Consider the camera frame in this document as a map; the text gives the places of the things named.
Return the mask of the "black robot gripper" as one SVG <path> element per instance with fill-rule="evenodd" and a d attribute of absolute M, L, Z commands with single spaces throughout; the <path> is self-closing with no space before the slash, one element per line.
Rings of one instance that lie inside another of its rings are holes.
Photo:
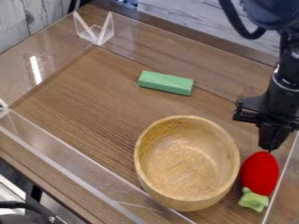
<path fill-rule="evenodd" d="M 260 96 L 236 100 L 232 119 L 260 126 L 258 147 L 276 150 L 293 130 L 299 130 L 299 83 L 273 73 Z"/>

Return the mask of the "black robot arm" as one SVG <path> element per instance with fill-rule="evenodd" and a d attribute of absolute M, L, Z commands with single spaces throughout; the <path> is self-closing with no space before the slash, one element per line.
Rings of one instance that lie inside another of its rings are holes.
<path fill-rule="evenodd" d="M 299 130 L 299 0 L 240 0 L 246 17 L 280 36 L 278 60 L 260 96 L 236 100 L 232 119 L 258 128 L 257 145 L 276 150 Z"/>

